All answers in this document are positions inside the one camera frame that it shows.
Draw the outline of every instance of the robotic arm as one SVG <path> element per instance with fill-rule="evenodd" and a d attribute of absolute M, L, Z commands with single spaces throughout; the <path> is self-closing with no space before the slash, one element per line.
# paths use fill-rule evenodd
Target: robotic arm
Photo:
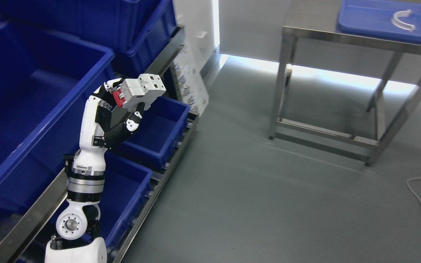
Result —
<path fill-rule="evenodd" d="M 106 262 L 107 251 L 98 221 L 105 181 L 104 154 L 135 132 L 144 110 L 164 92 L 159 76 L 142 74 L 137 79 L 104 82 L 89 96 L 80 128 L 80 153 L 65 156 L 69 206 L 57 218 L 60 237 L 53 236 L 47 244 L 45 263 Z M 126 108 L 130 115 L 111 127 L 111 111 L 116 106 Z M 92 243 L 79 246 L 76 241 L 86 232 L 92 236 Z"/>

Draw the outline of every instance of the gray floor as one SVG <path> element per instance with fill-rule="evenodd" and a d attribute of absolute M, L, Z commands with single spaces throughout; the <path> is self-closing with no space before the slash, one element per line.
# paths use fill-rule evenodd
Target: gray floor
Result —
<path fill-rule="evenodd" d="M 248 64 L 230 57 L 217 76 L 197 132 L 124 262 L 421 262 L 421 208 L 405 185 L 421 175 L 421 105 L 366 168 L 267 140 L 276 73 Z M 308 99 L 314 91 L 306 87 L 332 88 L 334 82 L 295 75 L 291 117 L 322 125 L 352 105 L 327 94 Z M 368 99 L 365 91 L 333 92 L 353 95 L 357 108 Z M 297 103 L 302 99 L 311 103 Z M 357 123 L 350 120 L 355 116 L 368 118 L 347 112 L 336 119 L 340 127 Z M 357 127 L 354 132 L 368 133 Z M 421 195 L 421 181 L 413 185 Z"/>

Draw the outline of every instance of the blue storage crate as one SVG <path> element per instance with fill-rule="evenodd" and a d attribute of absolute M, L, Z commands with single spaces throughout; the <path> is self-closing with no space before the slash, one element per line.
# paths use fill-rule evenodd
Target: blue storage crate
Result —
<path fill-rule="evenodd" d="M 100 235 L 107 248 L 115 248 L 152 190 L 152 170 L 110 151 L 105 153 L 105 163 L 105 185 L 99 203 Z M 55 224 L 67 207 L 64 202 L 50 222 Z M 90 241 L 91 236 L 84 234 L 82 238 Z"/>
<path fill-rule="evenodd" d="M 157 58 L 177 28 L 172 0 L 160 0 L 149 21 L 127 52 L 117 52 L 116 72 L 137 78 Z"/>
<path fill-rule="evenodd" d="M 189 105 L 158 97 L 144 112 L 136 133 L 112 151 L 150 168 L 164 168 L 183 135 L 188 113 Z"/>
<path fill-rule="evenodd" d="M 125 52 L 159 0 L 0 0 L 0 12 Z"/>
<path fill-rule="evenodd" d="M 401 17 L 401 20 L 415 25 L 414 31 L 403 30 L 391 22 L 394 13 L 405 10 L 411 10 L 411 14 Z M 343 0 L 337 23 L 339 29 L 346 33 L 421 42 L 421 4 L 384 0 Z"/>
<path fill-rule="evenodd" d="M 0 213 L 25 213 L 79 148 L 85 101 L 114 78 L 112 50 L 0 23 Z"/>

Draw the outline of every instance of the metal shelf rack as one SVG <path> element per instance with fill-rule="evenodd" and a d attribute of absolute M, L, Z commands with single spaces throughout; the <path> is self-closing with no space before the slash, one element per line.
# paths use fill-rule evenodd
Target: metal shelf rack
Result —
<path fill-rule="evenodd" d="M 174 67 L 170 65 L 182 49 L 184 37 L 184 28 L 177 27 L 177 30 L 174 36 L 170 39 L 170 42 L 157 56 L 154 62 L 152 62 L 149 68 L 147 68 L 146 73 L 163 75 L 167 69 L 174 70 Z M 121 120 L 124 115 L 125 111 L 119 108 L 113 112 L 112 120 Z M 154 190 L 145 202 L 138 217 L 134 220 L 135 224 L 127 233 L 124 234 L 122 244 L 115 250 L 116 255 L 114 258 L 110 258 L 110 261 L 113 260 L 114 263 L 118 263 L 126 254 L 129 246 L 137 235 L 137 232 L 141 228 L 142 223 L 144 223 L 149 211 L 157 200 L 160 192 L 165 186 L 165 183 L 170 178 L 170 175 L 180 160 L 185 148 L 189 144 L 189 141 L 196 129 L 198 120 L 199 116 L 197 114 L 189 113 L 187 128 L 182 140 L 178 143 L 172 158 L 169 160 L 167 168 L 163 171 L 155 172 L 153 180 L 156 185 Z M 38 233 L 40 233 L 57 208 L 59 208 L 64 202 L 67 196 L 66 185 L 67 177 L 65 172 L 62 170 L 0 243 L 0 263 L 15 262 L 30 245 L 30 243 L 32 243 L 34 238 L 38 235 Z"/>

